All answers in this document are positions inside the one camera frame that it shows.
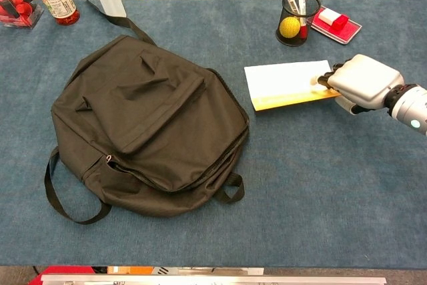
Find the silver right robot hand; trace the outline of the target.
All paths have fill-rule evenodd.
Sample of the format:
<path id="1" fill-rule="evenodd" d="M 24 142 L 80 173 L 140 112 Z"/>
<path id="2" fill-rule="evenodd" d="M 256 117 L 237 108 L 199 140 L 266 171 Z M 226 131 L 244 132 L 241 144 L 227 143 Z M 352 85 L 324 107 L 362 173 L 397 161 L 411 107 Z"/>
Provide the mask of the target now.
<path id="1" fill-rule="evenodd" d="M 386 96 L 404 85 L 401 73 L 371 57 L 357 54 L 331 71 L 315 75 L 311 85 L 322 85 L 339 93 L 335 102 L 352 115 L 383 109 Z"/>

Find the yellow white notebook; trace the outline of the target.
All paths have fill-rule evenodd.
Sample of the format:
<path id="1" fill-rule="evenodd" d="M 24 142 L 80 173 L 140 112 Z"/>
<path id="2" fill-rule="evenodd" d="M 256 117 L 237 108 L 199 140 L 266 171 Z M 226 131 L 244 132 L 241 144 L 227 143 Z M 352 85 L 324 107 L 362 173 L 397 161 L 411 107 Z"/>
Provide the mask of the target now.
<path id="1" fill-rule="evenodd" d="M 330 71 L 328 61 L 256 65 L 244 68 L 255 111 L 339 96 L 314 81 Z"/>

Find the black fabric backpack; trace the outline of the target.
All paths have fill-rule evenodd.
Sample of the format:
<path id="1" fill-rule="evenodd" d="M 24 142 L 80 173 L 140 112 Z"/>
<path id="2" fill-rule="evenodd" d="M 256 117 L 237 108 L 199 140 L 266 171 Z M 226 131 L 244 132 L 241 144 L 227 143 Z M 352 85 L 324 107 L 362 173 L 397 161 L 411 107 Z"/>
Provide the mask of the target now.
<path id="1" fill-rule="evenodd" d="M 51 107 L 51 206 L 65 215 L 52 183 L 57 162 L 99 199 L 89 224 L 113 206 L 172 217 L 212 198 L 240 201 L 244 182 L 233 169 L 250 120 L 221 75 L 158 47 L 126 17 L 107 19 L 133 35 L 82 59 Z"/>

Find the small red block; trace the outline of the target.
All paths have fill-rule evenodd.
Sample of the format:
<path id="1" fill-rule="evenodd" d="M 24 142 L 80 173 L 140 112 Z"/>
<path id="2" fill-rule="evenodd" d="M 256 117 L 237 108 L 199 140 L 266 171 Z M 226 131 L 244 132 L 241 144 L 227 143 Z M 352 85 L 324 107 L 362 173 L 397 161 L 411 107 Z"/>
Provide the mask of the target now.
<path id="1" fill-rule="evenodd" d="M 346 15 L 339 15 L 334 21 L 332 22 L 332 29 L 336 31 L 341 31 L 348 23 L 349 17 Z"/>

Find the white eraser block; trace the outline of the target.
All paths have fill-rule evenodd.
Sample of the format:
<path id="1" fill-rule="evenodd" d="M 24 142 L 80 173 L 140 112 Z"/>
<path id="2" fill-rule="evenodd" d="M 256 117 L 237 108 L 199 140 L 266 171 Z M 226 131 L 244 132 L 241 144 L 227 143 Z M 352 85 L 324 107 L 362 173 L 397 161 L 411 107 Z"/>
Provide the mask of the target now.
<path id="1" fill-rule="evenodd" d="M 340 13 L 337 13 L 328 8 L 323 8 L 323 10 L 319 13 L 318 18 L 329 26 L 332 26 L 340 16 Z"/>

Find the black mesh pen holder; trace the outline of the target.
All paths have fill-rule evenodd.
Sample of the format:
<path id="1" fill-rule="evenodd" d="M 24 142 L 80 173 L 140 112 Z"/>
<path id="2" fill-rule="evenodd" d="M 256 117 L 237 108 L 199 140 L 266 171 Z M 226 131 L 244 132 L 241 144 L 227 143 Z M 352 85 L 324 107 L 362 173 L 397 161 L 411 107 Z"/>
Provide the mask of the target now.
<path id="1" fill-rule="evenodd" d="M 312 25 L 314 16 L 320 10 L 320 7 L 321 7 L 320 0 L 306 0 L 306 25 L 307 25 L 308 34 L 309 34 L 310 27 Z M 297 17 L 300 20 L 300 14 L 299 15 L 293 14 L 287 0 L 282 0 L 282 12 L 280 15 L 278 27 L 276 29 L 276 38 L 278 39 L 279 42 L 281 42 L 284 45 L 288 45 L 292 47 L 298 47 L 303 45 L 308 39 L 308 35 L 306 39 L 302 39 L 300 37 L 300 34 L 291 39 L 286 39 L 280 35 L 280 32 L 279 32 L 280 23 L 286 17 Z"/>

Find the yellow foam ball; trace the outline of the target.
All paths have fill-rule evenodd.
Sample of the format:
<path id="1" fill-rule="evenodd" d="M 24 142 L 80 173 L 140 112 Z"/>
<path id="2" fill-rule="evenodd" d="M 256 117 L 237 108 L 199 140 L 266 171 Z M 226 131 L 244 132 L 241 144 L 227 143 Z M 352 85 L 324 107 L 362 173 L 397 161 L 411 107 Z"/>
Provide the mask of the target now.
<path id="1" fill-rule="evenodd" d="M 297 17 L 284 18 L 279 26 L 280 35 L 286 39 L 291 39 L 300 33 L 300 20 Z"/>

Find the blue felt table cloth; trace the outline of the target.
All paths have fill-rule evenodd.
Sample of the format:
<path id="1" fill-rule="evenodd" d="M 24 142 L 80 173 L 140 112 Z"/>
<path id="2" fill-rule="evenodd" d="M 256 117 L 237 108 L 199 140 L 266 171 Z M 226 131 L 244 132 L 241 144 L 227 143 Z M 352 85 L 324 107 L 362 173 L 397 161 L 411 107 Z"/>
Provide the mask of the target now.
<path id="1" fill-rule="evenodd" d="M 84 0 L 60 26 L 0 26 L 0 265 L 166 265 L 427 269 L 427 137 L 385 111 L 353 116 L 333 100 L 252 108 L 244 67 L 343 62 L 362 53 L 427 89 L 427 0 L 322 0 L 362 26 L 347 45 L 315 31 L 300 47 L 275 36 L 280 0 L 126 0 L 160 47 L 218 71 L 250 117 L 235 168 L 246 194 L 173 218 L 114 207 L 58 165 L 69 212 L 45 196 L 56 137 L 50 109 L 81 59 L 125 29 Z"/>

